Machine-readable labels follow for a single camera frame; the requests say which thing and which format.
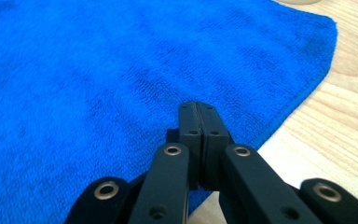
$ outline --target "light wood surface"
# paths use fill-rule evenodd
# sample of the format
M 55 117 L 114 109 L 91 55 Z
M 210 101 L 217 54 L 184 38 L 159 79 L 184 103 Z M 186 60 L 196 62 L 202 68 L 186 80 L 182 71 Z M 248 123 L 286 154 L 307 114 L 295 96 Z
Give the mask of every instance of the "light wood surface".
M 299 188 L 321 177 L 358 198 L 358 0 L 286 6 L 332 18 L 337 49 L 325 80 L 259 153 L 286 183 Z M 214 193 L 188 223 L 226 223 L 217 199 Z

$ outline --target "wooden table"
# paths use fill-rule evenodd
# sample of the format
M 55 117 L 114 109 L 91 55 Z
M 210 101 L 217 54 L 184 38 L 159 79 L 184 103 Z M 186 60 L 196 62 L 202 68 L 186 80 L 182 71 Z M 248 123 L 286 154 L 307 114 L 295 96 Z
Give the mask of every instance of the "wooden table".
M 292 186 L 299 188 L 304 179 L 321 177 L 358 198 L 358 1 L 286 6 L 336 21 L 337 49 L 325 80 L 259 153 Z M 216 192 L 188 223 L 226 223 L 217 199 Z

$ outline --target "hole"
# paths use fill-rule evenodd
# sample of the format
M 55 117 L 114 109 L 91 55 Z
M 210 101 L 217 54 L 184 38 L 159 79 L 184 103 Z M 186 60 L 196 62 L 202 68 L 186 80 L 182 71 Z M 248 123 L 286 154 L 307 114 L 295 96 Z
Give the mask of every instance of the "hole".
M 251 154 L 251 151 L 249 151 L 248 149 L 246 149 L 244 147 L 235 147 L 234 152 L 238 156 L 242 156 L 242 157 L 247 157 Z
M 153 219 L 162 219 L 167 215 L 167 210 L 164 206 L 161 205 L 154 205 L 149 210 L 149 216 L 151 216 Z
M 176 156 L 182 152 L 182 149 L 179 147 L 167 147 L 164 149 L 164 152 L 169 156 Z
M 111 199 L 115 197 L 117 193 L 118 185 L 113 181 L 103 182 L 96 190 L 94 190 L 94 196 L 99 200 Z
M 342 199 L 342 196 L 338 191 L 325 184 L 316 184 L 312 189 L 319 197 L 329 202 L 337 203 Z
M 115 190 L 115 189 L 112 186 L 104 186 L 103 188 L 100 189 L 100 193 L 108 194 L 108 193 L 112 192 L 113 190 Z
M 294 208 L 283 207 L 281 211 L 284 214 L 284 216 L 288 219 L 297 220 L 300 218 L 300 214 Z

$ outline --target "blue microfiber towel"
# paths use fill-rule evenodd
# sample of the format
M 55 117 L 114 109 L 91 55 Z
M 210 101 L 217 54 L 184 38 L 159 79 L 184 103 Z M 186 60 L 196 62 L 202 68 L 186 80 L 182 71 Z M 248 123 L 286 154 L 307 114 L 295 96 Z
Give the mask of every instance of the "blue microfiber towel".
M 0 223 L 62 223 L 92 181 L 145 172 L 183 102 L 259 148 L 336 40 L 331 19 L 269 0 L 1 0 Z

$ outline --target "white object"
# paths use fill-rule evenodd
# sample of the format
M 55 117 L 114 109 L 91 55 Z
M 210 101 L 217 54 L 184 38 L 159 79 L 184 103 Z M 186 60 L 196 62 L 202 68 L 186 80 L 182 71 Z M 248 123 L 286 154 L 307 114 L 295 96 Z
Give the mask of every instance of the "white object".
M 296 5 L 306 5 L 306 4 L 312 4 L 315 2 L 319 2 L 321 0 L 278 0 L 283 3 L 289 3 L 289 4 L 296 4 Z

